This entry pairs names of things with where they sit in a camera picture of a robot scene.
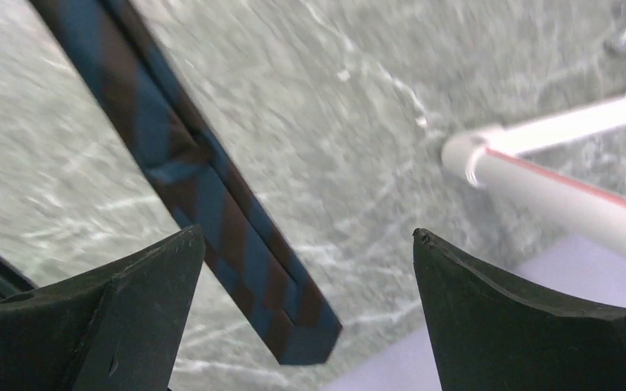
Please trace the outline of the navy brown striped tie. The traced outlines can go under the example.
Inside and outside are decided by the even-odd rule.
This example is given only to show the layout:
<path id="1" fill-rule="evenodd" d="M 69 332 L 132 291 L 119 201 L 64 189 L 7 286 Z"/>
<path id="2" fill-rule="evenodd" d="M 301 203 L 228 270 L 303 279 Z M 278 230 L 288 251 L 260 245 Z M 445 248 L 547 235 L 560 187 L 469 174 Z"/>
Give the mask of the navy brown striped tie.
<path id="1" fill-rule="evenodd" d="M 328 361 L 342 324 L 129 1 L 36 1 L 177 224 L 282 365 Z"/>

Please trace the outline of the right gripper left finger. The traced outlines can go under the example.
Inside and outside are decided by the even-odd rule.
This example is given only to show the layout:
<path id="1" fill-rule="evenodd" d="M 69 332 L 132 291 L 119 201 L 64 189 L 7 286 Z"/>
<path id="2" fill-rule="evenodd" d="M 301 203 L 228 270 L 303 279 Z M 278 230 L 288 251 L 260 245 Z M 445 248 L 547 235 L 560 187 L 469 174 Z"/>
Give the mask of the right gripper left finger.
<path id="1" fill-rule="evenodd" d="M 205 244 L 198 226 L 0 302 L 0 390 L 165 390 Z"/>

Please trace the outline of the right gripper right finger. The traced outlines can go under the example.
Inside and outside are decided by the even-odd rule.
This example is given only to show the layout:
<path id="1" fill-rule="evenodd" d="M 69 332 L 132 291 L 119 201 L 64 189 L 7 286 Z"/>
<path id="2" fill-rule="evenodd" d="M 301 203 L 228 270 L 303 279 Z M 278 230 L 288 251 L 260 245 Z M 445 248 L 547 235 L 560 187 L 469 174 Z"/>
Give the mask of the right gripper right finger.
<path id="1" fill-rule="evenodd" d="M 413 261 L 445 390 L 626 390 L 626 308 L 546 288 L 424 228 Z"/>

